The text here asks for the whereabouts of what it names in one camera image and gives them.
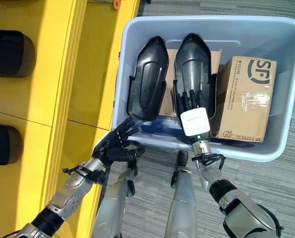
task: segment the brown cardboard box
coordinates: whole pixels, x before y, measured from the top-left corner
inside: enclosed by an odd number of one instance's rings
[[[175,110],[175,102],[174,102],[174,94],[173,94],[173,80],[175,79],[175,57],[178,50],[175,49],[167,49],[169,63],[168,69],[166,73],[166,89],[161,105],[161,109],[159,111],[160,116],[165,117],[176,117]],[[220,51],[211,51],[211,67],[212,74],[218,72],[219,62],[221,61],[221,50]]]
[[[218,72],[216,138],[263,141],[276,67],[273,60],[234,56]]]

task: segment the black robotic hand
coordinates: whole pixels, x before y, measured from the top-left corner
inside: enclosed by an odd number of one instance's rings
[[[210,125],[201,90],[195,93],[191,89],[189,97],[185,91],[182,96],[176,93],[176,110],[190,143],[210,139]]]
[[[137,133],[132,118],[125,119],[114,131],[109,132],[94,148],[93,158],[98,158],[104,166],[110,166],[114,161],[128,162],[129,168],[136,170],[136,159],[144,153],[145,147],[128,137]],[[134,145],[135,149],[126,147]]]

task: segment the yellow shelf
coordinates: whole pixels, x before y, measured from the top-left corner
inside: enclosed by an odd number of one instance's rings
[[[0,166],[0,237],[31,222],[64,184],[61,168],[87,161],[110,129],[121,34],[138,6],[0,0],[0,29],[23,32],[37,51],[29,77],[0,78],[0,123],[24,142],[22,158]],[[89,235],[100,191],[92,188],[57,237]]]
[[[0,0],[0,29],[18,30],[36,48],[36,66],[26,78],[0,78],[0,112],[52,126],[61,87],[73,0]]]
[[[40,211],[51,127],[0,113],[0,124],[12,125],[23,139],[23,156],[0,166],[0,237],[21,229]]]
[[[122,31],[139,3],[122,0],[118,11],[106,4],[87,5],[68,119],[110,128]]]

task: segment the gray carpet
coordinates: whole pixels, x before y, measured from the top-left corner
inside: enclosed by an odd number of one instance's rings
[[[243,14],[295,18],[295,0],[152,0],[141,4],[139,14],[204,15]],[[254,201],[274,212],[285,227],[282,237],[295,238],[295,106],[287,147],[278,159],[268,163],[228,159],[223,172]],[[130,238],[163,238],[174,194],[170,180],[177,151],[148,147],[139,161],[136,195],[127,199],[122,233]],[[198,205],[199,238],[226,238],[223,215],[210,195],[203,191],[194,163],[193,173]],[[114,163],[109,187],[123,171],[124,163]]]

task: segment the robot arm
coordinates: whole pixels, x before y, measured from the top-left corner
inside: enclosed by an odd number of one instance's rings
[[[203,108],[202,92],[198,103],[190,90],[176,96],[176,110],[185,135],[192,144],[196,157],[197,170],[201,185],[218,203],[225,215],[223,227],[231,238],[276,238],[281,236],[277,218],[263,206],[257,205],[244,192],[237,189],[221,173],[224,155],[211,152],[209,145],[210,126],[207,109]]]
[[[257,205],[237,189],[221,173],[223,155],[211,153],[207,141],[193,144],[195,161],[202,187],[218,203],[225,215],[223,227],[231,238],[277,238],[281,236],[277,218],[265,207]]]
[[[138,129],[131,129],[135,124],[126,119],[114,131],[109,132],[96,145],[92,158],[87,163],[81,163],[73,169],[63,169],[69,177],[65,185],[58,190],[47,206],[37,215],[32,223],[21,229],[15,238],[51,238],[80,206],[83,197],[90,191],[94,183],[103,184],[106,174],[103,168],[114,161],[125,161],[131,164],[145,149],[137,142],[128,141],[128,136]],[[137,149],[128,150],[125,147],[136,144]]]

